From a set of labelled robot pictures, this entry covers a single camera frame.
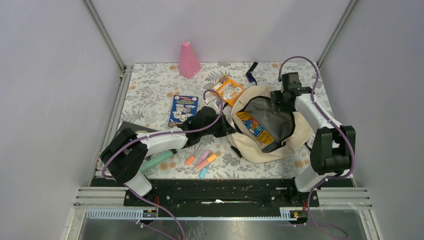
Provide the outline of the orange activity book box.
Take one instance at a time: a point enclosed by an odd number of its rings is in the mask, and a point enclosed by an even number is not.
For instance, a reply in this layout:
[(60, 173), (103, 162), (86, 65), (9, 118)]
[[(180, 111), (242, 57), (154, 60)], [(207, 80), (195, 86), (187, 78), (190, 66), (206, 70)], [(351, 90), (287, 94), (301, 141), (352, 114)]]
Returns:
[(236, 103), (237, 99), (245, 91), (245, 88), (232, 80), (227, 75), (224, 75), (219, 81), (217, 81), (211, 89), (216, 91), (222, 100), (232, 108)]

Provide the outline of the light blue book box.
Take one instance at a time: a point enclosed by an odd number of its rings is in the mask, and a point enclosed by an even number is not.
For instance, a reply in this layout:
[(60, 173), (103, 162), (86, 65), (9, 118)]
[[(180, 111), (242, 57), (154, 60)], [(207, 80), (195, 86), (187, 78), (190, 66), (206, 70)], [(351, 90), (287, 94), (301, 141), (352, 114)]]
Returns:
[(240, 111), (236, 113), (236, 116), (261, 146), (267, 146), (274, 142), (275, 139), (250, 113)]

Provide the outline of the cream canvas backpack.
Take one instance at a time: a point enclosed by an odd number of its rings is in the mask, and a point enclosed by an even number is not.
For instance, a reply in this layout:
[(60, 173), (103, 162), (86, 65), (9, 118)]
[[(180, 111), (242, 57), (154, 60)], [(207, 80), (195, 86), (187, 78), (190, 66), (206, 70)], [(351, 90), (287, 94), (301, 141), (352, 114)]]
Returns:
[[(232, 148), (241, 157), (252, 163), (265, 163), (293, 155), (313, 135), (313, 129), (299, 112), (272, 112), (270, 92), (267, 84), (247, 88), (231, 109), (229, 123), (236, 132), (228, 136)], [(237, 112), (248, 112), (269, 134), (274, 142), (260, 145), (250, 134)]]

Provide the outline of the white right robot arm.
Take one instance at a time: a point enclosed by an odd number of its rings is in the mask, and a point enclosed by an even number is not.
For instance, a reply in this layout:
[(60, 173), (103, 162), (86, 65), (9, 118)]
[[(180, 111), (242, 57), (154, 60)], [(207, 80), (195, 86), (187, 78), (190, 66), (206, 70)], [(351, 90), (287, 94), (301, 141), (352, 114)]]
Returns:
[(302, 86), (296, 72), (278, 78), (281, 89), (270, 92), (273, 113), (300, 113), (314, 133), (310, 165), (294, 178), (295, 187), (287, 191), (287, 201), (301, 205), (311, 190), (329, 179), (349, 177), (354, 168), (356, 131), (344, 126), (323, 109), (311, 87)]

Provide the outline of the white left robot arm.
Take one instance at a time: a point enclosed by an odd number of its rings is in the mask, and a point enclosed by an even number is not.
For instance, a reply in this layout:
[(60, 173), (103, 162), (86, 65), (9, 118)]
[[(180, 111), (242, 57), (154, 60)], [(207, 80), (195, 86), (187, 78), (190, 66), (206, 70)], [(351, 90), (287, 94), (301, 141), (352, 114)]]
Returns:
[(145, 158), (192, 147), (204, 136), (221, 138), (235, 131), (222, 112), (209, 106), (202, 107), (194, 116), (168, 131), (138, 135), (131, 128), (125, 128), (100, 154), (103, 170), (109, 172), (104, 178), (129, 188), (142, 205), (148, 206), (154, 202), (155, 192), (151, 182), (140, 172)]

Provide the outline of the pink highlighter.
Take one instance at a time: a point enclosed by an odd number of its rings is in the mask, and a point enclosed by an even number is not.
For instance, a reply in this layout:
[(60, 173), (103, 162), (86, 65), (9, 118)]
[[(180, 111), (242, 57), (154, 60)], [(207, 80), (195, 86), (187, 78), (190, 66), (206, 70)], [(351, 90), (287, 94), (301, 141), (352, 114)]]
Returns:
[(209, 154), (210, 154), (209, 150), (204, 150), (194, 166), (197, 167), (198, 165), (200, 165), (203, 161), (205, 161), (208, 158)]

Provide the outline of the purple eraser block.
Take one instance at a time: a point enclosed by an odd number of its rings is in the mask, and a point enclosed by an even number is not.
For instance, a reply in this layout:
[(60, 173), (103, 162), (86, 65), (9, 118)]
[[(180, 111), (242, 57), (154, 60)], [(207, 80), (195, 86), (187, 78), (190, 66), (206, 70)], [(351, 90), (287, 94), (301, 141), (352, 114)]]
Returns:
[(249, 83), (255, 83), (256, 82), (256, 79), (253, 77), (253, 75), (250, 72), (247, 72), (245, 74), (245, 76), (246, 76)]

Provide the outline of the orange yellow highlighter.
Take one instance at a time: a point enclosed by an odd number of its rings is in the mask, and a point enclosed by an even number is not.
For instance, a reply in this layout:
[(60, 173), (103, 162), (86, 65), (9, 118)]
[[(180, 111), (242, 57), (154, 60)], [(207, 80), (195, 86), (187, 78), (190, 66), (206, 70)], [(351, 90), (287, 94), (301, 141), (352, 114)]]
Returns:
[(207, 157), (205, 160), (203, 160), (200, 164), (198, 164), (195, 168), (194, 168), (194, 172), (198, 173), (200, 172), (203, 168), (205, 168), (206, 166), (208, 166), (210, 163), (212, 163), (215, 159), (217, 158), (217, 156), (215, 154), (212, 154), (211, 156)]

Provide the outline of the floral patterned table mat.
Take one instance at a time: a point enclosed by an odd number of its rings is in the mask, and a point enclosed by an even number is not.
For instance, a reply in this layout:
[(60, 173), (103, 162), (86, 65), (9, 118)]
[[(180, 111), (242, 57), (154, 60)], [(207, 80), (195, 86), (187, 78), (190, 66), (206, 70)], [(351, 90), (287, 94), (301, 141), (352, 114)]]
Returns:
[[(169, 126), (173, 97), (202, 97), (221, 77), (228, 76), (236, 83), (249, 87), (246, 72), (249, 62), (207, 62), (193, 78), (180, 75), (176, 63), (137, 63), (127, 85), (120, 119), (157, 131), (166, 131)], [(328, 112), (332, 111), (326, 89), (321, 78), (316, 77), (312, 65), (296, 59), (281, 65), (278, 62), (260, 62), (252, 71), (258, 84), (267, 84), (272, 89), (280, 88), (278, 72), (298, 72), (304, 86), (316, 86), (315, 97)], [(201, 139), (205, 149), (216, 155), (207, 173), (208, 179), (285, 179), (300, 175), (310, 165), (310, 152), (303, 145), (287, 158), (265, 163), (252, 163), (240, 158), (231, 149), (225, 137), (210, 135)]]

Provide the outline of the pink cone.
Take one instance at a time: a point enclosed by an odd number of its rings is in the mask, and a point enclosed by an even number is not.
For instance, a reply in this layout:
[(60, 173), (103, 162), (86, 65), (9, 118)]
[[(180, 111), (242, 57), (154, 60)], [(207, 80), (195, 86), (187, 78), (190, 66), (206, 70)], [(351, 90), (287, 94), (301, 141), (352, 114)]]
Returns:
[(202, 69), (189, 41), (184, 41), (180, 46), (178, 67), (180, 75), (187, 79), (193, 78)]

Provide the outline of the light blue highlighter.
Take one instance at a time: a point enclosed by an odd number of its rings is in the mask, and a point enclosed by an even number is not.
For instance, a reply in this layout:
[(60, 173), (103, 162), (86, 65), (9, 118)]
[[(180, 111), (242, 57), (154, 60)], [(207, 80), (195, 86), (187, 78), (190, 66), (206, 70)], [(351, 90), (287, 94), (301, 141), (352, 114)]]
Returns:
[(204, 179), (205, 177), (206, 177), (206, 174), (207, 174), (207, 172), (208, 172), (208, 168), (203, 168), (201, 171), (200, 171), (200, 173), (199, 173), (199, 175), (198, 175), (198, 177), (200, 178), (200, 179)]

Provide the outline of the black notebook gold emblem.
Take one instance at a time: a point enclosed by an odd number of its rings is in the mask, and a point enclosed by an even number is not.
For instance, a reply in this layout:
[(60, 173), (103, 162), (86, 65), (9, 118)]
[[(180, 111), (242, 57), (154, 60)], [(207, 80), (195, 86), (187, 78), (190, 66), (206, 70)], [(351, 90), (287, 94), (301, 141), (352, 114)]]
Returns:
[(118, 135), (122, 130), (124, 129), (131, 129), (133, 132), (135, 133), (153, 133), (156, 132), (157, 130), (155, 129), (151, 129), (145, 126), (141, 126), (141, 125), (137, 125), (131, 122), (127, 122), (127, 121), (123, 121), (119, 128), (117, 129), (116, 135)]

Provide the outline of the mint green tube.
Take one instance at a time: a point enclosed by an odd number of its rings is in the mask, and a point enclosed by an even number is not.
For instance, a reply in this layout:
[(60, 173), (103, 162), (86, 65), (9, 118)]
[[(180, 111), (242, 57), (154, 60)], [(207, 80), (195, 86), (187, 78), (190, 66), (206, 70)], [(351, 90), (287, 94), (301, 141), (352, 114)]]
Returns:
[(150, 160), (144, 161), (139, 168), (139, 172), (145, 174), (150, 169), (154, 168), (157, 165), (160, 165), (162, 162), (170, 159), (175, 154), (174, 150), (167, 150), (163, 153), (151, 158)]

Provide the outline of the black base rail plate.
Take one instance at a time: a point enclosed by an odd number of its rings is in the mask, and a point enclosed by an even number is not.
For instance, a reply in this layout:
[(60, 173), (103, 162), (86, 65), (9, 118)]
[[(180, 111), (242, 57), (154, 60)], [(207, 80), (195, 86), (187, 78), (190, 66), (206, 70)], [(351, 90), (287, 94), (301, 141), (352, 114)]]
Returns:
[(125, 207), (148, 207), (159, 217), (279, 217), (280, 208), (305, 210), (307, 193), (295, 193), (290, 179), (152, 179), (152, 190), (140, 200), (126, 190)]

